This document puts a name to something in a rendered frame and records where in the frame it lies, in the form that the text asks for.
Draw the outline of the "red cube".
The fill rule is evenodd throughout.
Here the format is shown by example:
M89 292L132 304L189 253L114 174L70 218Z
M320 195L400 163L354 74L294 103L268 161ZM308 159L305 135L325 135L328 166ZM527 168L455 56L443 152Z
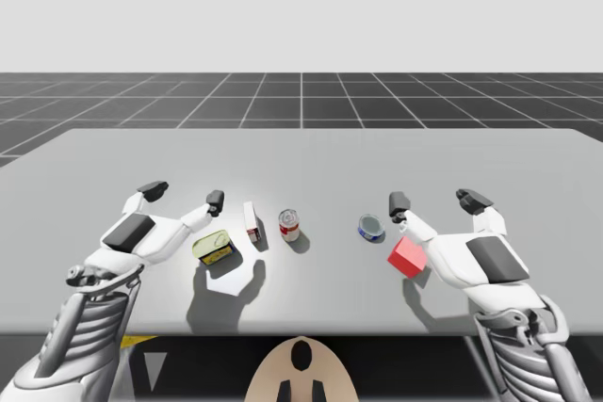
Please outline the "red cube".
M402 237L387 258L387 262L407 278L414 278L422 272L427 261L423 248L408 237Z

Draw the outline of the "red and white can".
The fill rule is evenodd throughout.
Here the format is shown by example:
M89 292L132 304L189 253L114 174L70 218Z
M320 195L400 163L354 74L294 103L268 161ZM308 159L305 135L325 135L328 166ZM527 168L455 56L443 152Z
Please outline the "red and white can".
M285 209L278 216L282 238L286 242L296 241L300 236L300 218L296 210Z

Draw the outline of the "green and blue rectangular can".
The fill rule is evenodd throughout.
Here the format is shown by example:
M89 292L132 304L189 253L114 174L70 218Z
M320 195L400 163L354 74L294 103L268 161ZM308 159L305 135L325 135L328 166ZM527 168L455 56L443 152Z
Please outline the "green and blue rectangular can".
M202 237L192 245L192 255L206 266L214 265L236 253L230 234L219 230Z

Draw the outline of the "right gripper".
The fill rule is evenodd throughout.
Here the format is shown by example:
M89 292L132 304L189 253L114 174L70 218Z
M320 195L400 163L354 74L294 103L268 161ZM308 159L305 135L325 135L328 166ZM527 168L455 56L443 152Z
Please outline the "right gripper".
M437 234L401 191L389 195L389 216L404 237L422 245L436 275L483 312L541 309L542 299L528 284L527 266L503 236L506 222L494 203L472 189L458 189L455 195L472 216L474 233Z

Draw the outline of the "tan robot part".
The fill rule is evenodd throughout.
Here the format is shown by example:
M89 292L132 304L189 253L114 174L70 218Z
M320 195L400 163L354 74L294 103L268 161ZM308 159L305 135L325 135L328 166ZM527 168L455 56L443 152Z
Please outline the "tan robot part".
M360 402L343 362L298 336L277 345L255 371L244 402Z

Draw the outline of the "red and white carton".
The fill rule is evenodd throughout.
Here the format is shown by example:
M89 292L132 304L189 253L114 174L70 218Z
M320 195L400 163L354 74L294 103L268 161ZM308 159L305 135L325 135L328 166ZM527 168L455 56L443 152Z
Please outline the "red and white carton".
M243 216L247 235L252 243L257 243L261 240L261 233L254 206L251 201L245 201L243 203Z

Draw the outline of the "blue flat can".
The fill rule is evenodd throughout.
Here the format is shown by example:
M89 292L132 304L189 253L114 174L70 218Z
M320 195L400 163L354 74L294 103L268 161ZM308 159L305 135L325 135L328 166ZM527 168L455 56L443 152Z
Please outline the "blue flat can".
M375 242L383 236L384 226L378 217L364 214L359 218L357 231L365 240Z

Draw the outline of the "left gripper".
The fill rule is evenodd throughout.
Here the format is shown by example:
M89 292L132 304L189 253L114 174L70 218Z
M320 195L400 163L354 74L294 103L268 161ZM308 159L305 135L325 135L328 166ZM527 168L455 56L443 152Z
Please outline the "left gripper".
M169 188L166 181L139 187L122 209L124 215L101 236L99 249L85 265L96 267L135 267L156 265L169 259L187 240L189 230L201 231L223 209L224 192L213 190L205 204L178 219L146 215L150 205Z

